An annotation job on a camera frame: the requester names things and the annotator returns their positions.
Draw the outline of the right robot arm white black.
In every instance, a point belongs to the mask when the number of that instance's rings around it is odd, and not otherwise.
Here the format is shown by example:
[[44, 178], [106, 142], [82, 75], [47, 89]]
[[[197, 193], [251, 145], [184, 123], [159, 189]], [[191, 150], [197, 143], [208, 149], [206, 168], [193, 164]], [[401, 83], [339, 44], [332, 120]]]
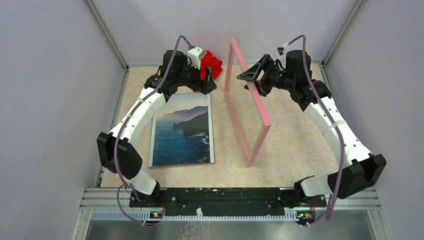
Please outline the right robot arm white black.
[[309, 176], [294, 183], [293, 200], [307, 206], [315, 196], [332, 195], [345, 199], [373, 187], [387, 161], [373, 154], [354, 134], [336, 107], [328, 87], [312, 78], [311, 57], [302, 50], [291, 50], [280, 58], [264, 54], [237, 79], [254, 83], [260, 96], [272, 89], [286, 90], [290, 98], [314, 122], [338, 160], [337, 172]]

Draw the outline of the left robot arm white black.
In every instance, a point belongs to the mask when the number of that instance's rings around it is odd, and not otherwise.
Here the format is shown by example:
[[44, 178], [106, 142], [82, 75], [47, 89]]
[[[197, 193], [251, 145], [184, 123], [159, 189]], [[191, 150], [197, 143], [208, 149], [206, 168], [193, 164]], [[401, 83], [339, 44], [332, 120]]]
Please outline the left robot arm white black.
[[183, 53], [167, 50], [157, 72], [147, 78], [141, 93], [123, 117], [108, 132], [101, 132], [97, 149], [102, 167], [118, 175], [135, 199], [154, 207], [160, 202], [160, 184], [143, 169], [135, 146], [148, 122], [180, 87], [209, 94], [217, 88], [223, 61], [208, 50], [194, 47]]

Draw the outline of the pink wooden picture frame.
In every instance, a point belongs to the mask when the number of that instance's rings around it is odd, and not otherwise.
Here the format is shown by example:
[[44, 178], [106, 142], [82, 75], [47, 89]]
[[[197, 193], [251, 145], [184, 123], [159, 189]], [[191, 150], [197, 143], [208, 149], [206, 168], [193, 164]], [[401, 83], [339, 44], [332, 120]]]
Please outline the pink wooden picture frame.
[[244, 85], [254, 83], [239, 80], [237, 75], [248, 69], [237, 40], [229, 41], [224, 98], [246, 167], [254, 165], [272, 126], [261, 97], [254, 97]]

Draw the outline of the landscape photo print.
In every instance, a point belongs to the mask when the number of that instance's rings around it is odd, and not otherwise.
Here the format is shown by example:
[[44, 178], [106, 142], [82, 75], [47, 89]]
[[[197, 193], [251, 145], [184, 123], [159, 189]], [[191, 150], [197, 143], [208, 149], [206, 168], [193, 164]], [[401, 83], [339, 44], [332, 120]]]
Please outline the landscape photo print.
[[199, 92], [172, 95], [153, 117], [148, 166], [214, 163], [211, 96]]

